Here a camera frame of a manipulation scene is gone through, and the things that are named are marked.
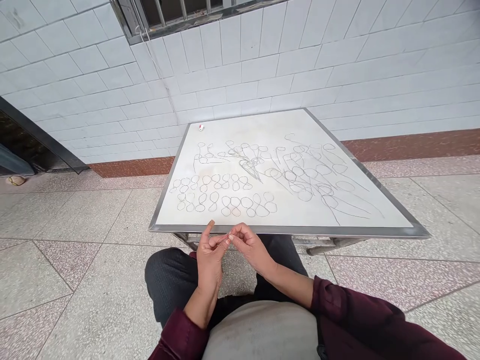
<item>person's left hand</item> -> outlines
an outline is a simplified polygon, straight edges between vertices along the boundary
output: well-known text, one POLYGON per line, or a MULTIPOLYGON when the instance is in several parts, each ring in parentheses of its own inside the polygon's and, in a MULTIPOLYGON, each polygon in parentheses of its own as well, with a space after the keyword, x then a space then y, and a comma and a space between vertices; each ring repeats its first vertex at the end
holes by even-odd
POLYGON ((198 288, 201 292, 211 294, 217 292, 222 283, 222 258, 229 248, 228 235, 217 235, 209 238, 215 221, 210 220, 202 232, 196 260, 198 263, 198 288))

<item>hand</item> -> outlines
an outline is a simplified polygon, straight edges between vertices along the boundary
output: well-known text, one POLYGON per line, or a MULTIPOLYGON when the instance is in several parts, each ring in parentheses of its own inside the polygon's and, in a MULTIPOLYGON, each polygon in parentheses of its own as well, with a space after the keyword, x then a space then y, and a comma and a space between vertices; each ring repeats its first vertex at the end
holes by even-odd
POLYGON ((202 232, 196 260, 198 264, 198 288, 201 292, 212 294, 218 292, 222 283, 222 258, 225 255, 230 239, 227 235, 212 236, 210 231, 215 225, 211 220, 202 232))
POLYGON ((228 238, 251 267, 264 278, 268 273, 275 271, 278 264, 272 259, 258 235, 244 222, 232 227, 228 238))

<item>white tiled wall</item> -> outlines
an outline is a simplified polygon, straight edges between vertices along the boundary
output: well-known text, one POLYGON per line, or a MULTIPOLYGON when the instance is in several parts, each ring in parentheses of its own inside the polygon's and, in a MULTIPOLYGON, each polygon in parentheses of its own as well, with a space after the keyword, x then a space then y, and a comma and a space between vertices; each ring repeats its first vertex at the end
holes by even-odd
POLYGON ((0 0, 0 95, 86 163, 299 107, 340 140, 480 128, 480 1, 289 0, 129 46, 108 0, 0 0))

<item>dark pants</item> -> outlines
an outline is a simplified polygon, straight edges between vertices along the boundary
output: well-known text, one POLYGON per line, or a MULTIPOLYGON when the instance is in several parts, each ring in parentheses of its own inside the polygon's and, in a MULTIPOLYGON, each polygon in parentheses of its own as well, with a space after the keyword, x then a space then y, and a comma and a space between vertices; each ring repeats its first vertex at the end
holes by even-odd
MULTIPOLYGON (((308 276, 289 235, 258 235, 275 262, 299 274, 308 276)), ((155 319, 165 326, 175 308, 183 309, 199 280, 197 260, 182 250, 171 247, 154 253, 145 267, 148 294, 153 300, 155 319)), ((211 329, 240 306, 257 300, 294 302, 256 274, 253 295, 226 296, 218 299, 208 324, 211 329)))

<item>maroon sleeve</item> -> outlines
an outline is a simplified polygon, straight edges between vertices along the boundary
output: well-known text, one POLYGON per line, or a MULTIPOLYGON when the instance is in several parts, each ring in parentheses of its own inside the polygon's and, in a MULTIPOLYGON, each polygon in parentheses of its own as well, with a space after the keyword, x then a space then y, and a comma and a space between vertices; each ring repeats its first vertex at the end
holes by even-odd
POLYGON ((387 359, 465 358, 391 303, 315 276, 311 311, 323 315, 387 359))
POLYGON ((201 359, 208 340, 209 332, 199 328, 182 310, 176 308, 168 318, 160 341, 149 359, 201 359))

